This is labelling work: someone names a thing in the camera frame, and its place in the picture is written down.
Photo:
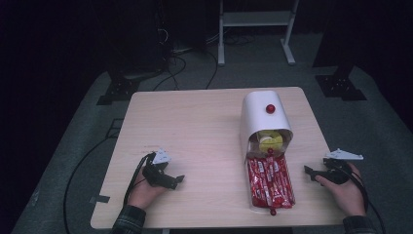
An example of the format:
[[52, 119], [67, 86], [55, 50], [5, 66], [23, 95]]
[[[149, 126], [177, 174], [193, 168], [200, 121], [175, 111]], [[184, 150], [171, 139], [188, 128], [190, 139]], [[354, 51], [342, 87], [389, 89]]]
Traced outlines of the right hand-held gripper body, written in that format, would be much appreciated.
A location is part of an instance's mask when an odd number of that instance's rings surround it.
[[336, 184], [347, 182], [353, 173], [348, 160], [361, 161], [363, 159], [364, 157], [361, 154], [355, 154], [340, 148], [326, 153], [323, 164], [327, 167], [327, 179]]

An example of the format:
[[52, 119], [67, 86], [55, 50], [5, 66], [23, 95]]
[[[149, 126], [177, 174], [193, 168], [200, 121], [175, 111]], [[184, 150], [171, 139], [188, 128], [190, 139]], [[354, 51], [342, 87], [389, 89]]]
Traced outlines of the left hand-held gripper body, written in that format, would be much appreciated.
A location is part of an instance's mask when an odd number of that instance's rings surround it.
[[172, 176], [165, 174], [165, 168], [170, 160], [171, 158], [162, 148], [148, 154], [142, 174], [151, 186], [166, 188], [167, 183], [174, 182]]

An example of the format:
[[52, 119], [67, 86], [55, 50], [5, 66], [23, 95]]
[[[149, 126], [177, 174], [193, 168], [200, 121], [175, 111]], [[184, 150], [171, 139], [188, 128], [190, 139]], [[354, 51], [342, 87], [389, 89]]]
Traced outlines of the person's left hand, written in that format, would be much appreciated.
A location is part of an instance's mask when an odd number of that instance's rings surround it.
[[129, 206], [146, 210], [159, 196], [167, 191], [162, 186], [151, 186], [142, 173], [139, 173], [132, 184], [127, 201]]

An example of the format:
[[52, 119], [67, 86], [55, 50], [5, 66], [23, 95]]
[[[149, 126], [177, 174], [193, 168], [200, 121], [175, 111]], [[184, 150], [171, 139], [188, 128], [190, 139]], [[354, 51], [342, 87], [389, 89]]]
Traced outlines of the person's right hand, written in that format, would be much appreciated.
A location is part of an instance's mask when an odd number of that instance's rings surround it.
[[332, 194], [338, 208], [346, 216], [366, 216], [362, 193], [352, 181], [335, 184], [325, 178], [325, 181], [320, 184]]

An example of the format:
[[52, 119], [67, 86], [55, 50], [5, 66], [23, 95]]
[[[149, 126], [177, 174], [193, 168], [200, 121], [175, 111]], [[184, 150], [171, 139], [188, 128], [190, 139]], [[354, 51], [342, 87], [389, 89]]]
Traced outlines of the yellow packaged snack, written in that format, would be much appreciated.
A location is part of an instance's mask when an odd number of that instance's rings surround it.
[[257, 133], [259, 148], [261, 150], [268, 150], [272, 148], [273, 150], [279, 150], [283, 145], [282, 135], [277, 131], [260, 131]]

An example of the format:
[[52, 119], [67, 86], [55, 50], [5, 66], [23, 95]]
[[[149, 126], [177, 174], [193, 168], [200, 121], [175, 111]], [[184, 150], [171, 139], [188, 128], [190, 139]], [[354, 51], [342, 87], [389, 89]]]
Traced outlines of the black floor tape marks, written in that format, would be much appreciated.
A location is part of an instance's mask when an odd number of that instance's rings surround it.
[[109, 129], [106, 132], [106, 138], [117, 138], [121, 132], [124, 123], [123, 118], [115, 118], [112, 120]]

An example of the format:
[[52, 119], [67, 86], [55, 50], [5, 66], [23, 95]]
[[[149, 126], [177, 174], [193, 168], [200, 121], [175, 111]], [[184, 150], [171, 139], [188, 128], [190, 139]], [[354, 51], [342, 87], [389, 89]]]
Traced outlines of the white domed storage box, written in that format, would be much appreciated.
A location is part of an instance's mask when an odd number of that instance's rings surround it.
[[[257, 133], [277, 131], [282, 135], [283, 145], [279, 150], [259, 148]], [[281, 99], [275, 91], [255, 91], [243, 100], [240, 136], [245, 158], [266, 158], [282, 156], [293, 138]]]

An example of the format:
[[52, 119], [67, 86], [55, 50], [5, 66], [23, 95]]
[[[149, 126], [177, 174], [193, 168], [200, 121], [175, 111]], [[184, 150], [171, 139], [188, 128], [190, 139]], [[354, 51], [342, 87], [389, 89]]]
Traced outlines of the black stand base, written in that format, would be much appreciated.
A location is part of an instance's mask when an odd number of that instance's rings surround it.
[[344, 101], [366, 100], [363, 92], [357, 89], [348, 77], [317, 75], [316, 80], [327, 98], [341, 98]]
[[110, 105], [114, 101], [129, 101], [134, 93], [137, 92], [140, 82], [133, 79], [123, 81], [112, 81], [106, 93], [101, 96], [97, 105]]

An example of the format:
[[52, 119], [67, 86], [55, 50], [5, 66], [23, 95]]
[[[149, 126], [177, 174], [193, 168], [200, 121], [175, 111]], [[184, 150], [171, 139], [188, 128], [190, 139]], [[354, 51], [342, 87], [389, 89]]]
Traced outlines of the dark equipment rack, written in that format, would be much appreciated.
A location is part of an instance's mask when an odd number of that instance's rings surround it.
[[161, 39], [161, 0], [110, 0], [114, 38], [120, 56], [139, 72], [162, 72], [166, 55]]

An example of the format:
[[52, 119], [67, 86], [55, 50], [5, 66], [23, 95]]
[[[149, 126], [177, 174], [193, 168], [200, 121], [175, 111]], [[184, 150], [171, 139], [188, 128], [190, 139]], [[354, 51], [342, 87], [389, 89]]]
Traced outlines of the white metal table frame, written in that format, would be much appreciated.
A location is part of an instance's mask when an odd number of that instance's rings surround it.
[[224, 29], [228, 27], [256, 27], [256, 26], [285, 26], [286, 32], [280, 40], [282, 49], [289, 65], [296, 63], [289, 47], [292, 29], [300, 0], [293, 0], [289, 11], [279, 12], [225, 12], [224, 1], [219, 2], [219, 26], [218, 26], [218, 58], [217, 64], [225, 64]]

